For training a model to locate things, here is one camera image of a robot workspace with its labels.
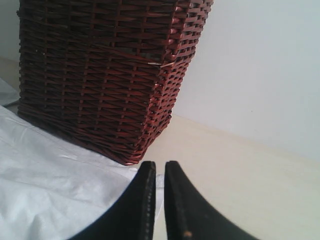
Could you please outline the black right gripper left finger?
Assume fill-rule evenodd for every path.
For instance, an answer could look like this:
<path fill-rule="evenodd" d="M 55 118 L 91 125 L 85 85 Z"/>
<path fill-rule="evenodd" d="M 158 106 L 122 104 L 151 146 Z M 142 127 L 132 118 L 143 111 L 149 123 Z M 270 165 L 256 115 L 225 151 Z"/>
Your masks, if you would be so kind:
<path fill-rule="evenodd" d="M 118 200 L 72 240 L 151 240 L 156 212 L 156 164 L 145 161 Z"/>

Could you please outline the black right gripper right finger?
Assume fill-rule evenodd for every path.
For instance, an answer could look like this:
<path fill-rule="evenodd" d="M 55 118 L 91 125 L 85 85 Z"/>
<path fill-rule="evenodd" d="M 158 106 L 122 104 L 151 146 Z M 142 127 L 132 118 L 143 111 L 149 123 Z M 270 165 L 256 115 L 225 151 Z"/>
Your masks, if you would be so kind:
<path fill-rule="evenodd" d="M 217 211 L 177 161 L 165 164 L 164 213 L 169 240 L 255 240 Z"/>

